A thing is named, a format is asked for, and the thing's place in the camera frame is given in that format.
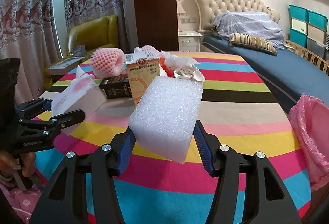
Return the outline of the person's left hand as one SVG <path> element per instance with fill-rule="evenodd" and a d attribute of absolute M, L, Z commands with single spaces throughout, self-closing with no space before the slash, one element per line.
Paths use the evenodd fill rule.
<path fill-rule="evenodd" d="M 11 154 L 8 152 L 1 150 L 0 153 L 1 158 L 1 175 L 8 178 L 13 174 L 14 170 L 20 169 L 18 165 L 18 161 L 15 160 Z M 23 163 L 22 174 L 25 177 L 30 177 L 35 172 L 35 161 L 36 154 L 35 153 L 25 153 L 21 155 L 21 160 Z"/>

